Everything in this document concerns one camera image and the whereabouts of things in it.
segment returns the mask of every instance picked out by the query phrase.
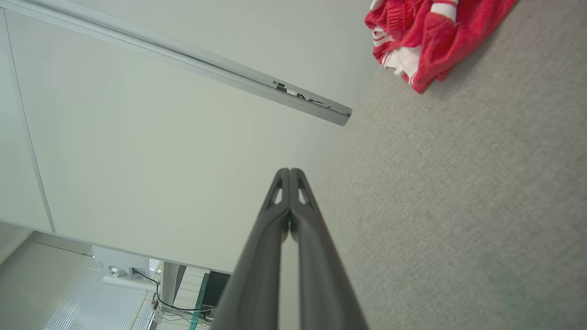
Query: red and white garment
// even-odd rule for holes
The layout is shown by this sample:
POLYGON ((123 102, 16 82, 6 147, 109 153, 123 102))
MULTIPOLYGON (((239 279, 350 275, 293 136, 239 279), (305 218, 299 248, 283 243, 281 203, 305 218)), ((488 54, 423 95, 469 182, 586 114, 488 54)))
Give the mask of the red and white garment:
POLYGON ((515 0, 374 0, 373 56, 422 93, 479 47, 515 0))

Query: gray carpet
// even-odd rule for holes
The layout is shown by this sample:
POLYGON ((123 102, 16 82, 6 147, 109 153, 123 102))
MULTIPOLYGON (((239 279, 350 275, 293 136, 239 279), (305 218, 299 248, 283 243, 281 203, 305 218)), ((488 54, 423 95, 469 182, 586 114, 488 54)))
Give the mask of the gray carpet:
POLYGON ((371 329, 587 329, 587 3, 423 94, 380 69, 319 201, 371 329))

